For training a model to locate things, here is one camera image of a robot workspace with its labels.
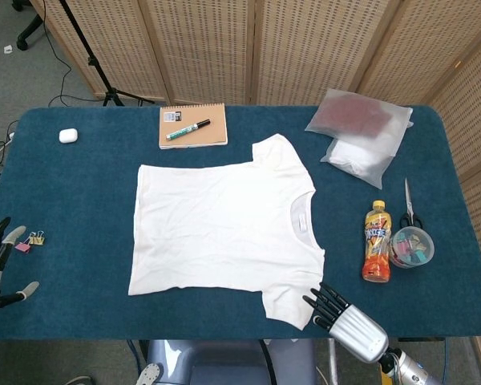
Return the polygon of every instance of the blue table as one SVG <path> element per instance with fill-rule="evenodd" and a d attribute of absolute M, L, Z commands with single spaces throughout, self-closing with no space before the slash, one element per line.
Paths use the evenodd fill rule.
<path fill-rule="evenodd" d="M 227 107 L 227 146 L 159 150 L 159 109 L 52 108 L 21 119 L 0 181 L 0 219 L 44 230 L 46 244 L 14 251 L 2 292 L 41 282 L 28 299 L 0 310 L 0 338 L 316 338 L 265 318 L 260 293 L 171 289 L 127 296 L 137 170 L 141 164 L 211 167 L 252 159 L 251 144 L 276 132 L 296 148 L 316 186 L 313 230 L 326 248 L 325 281 L 391 336 L 481 334 L 481 253 L 459 187 L 442 121 L 415 107 L 415 125 L 383 177 L 383 190 L 319 159 L 331 139 L 304 132 L 315 107 Z M 59 130 L 77 128 L 62 145 Z M 363 218 L 374 199 L 394 219 L 414 210 L 435 241 L 433 260 L 392 269 L 388 284 L 361 278 Z"/>

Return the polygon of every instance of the ziplock bag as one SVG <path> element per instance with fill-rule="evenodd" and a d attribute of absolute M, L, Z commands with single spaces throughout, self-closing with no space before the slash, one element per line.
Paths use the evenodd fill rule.
<path fill-rule="evenodd" d="M 412 111 L 408 107 L 330 88 L 305 131 L 395 156 Z"/>
<path fill-rule="evenodd" d="M 394 157 L 388 154 L 334 139 L 321 162 L 330 163 L 381 190 L 383 173 L 393 159 Z"/>

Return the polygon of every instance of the notebook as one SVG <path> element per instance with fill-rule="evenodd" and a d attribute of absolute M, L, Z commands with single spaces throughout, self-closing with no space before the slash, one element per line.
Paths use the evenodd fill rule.
<path fill-rule="evenodd" d="M 166 139 L 167 134 L 206 119 L 210 119 L 209 125 L 173 140 Z M 224 103 L 172 106 L 160 109 L 160 148 L 187 148 L 224 144 L 228 144 Z"/>

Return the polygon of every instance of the floor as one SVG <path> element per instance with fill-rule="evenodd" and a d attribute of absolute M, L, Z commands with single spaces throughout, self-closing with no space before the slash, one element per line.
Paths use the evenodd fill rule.
<path fill-rule="evenodd" d="M 30 49 L 18 51 L 17 34 L 34 17 L 26 8 L 16 12 L 10 2 L 0 0 L 0 140 L 4 140 L 10 122 L 17 120 L 28 109 L 45 107 L 60 91 L 61 78 L 66 68 L 59 63 L 48 45 L 42 28 L 28 39 Z M 13 46 L 4 55 L 3 47 Z M 55 47 L 58 55 L 64 57 Z M 64 93 L 91 98 L 91 93 L 72 71 L 66 79 Z M 65 99 L 73 106 L 96 105 Z M 317 365 L 328 375 L 328 352 L 325 341 L 317 341 Z M 427 370 L 442 377 L 444 363 L 443 342 L 393 342 L 400 346 Z M 449 338 L 449 385 L 480 385 L 481 374 L 469 338 Z M 378 365 L 357 361 L 341 347 L 338 348 L 340 384 L 379 384 Z M 98 385 L 134 384 L 135 361 L 124 341 L 18 341 L 0 342 L 0 384 L 63 385 L 77 375 L 92 375 Z"/>

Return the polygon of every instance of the tripod stand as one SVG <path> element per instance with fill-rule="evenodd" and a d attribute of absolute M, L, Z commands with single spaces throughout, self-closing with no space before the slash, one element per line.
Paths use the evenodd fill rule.
<path fill-rule="evenodd" d="M 91 47 L 89 47 L 89 43 L 87 42 L 86 37 L 83 35 L 83 32 L 80 29 L 80 26 L 77 23 L 75 16 L 71 12 L 70 7 L 67 5 L 66 0 L 59 0 L 59 2 L 61 3 L 61 6 L 66 12 L 67 17 L 70 19 L 71 25 L 73 26 L 73 28 L 75 28 L 75 31 L 80 38 L 80 41 L 82 42 L 83 46 L 87 51 L 87 54 L 89 55 L 87 64 L 96 68 L 96 71 L 98 72 L 99 77 L 101 78 L 103 84 L 105 85 L 105 88 L 107 89 L 107 91 L 105 92 L 105 100 L 103 101 L 103 106 L 107 106 L 107 104 L 109 103 L 109 100 L 113 101 L 116 106 L 124 106 L 123 102 L 119 98 L 119 95 L 125 95 L 130 98 L 137 99 L 140 101 L 141 106 L 143 105 L 143 102 L 153 104 L 154 102 L 149 99 L 145 99 L 137 95 L 129 94 L 128 92 L 118 90 L 113 86 L 111 86 L 111 84 L 109 83 L 109 80 L 107 79 L 105 73 L 103 72 L 102 67 L 99 65 L 98 59 L 93 53 Z"/>

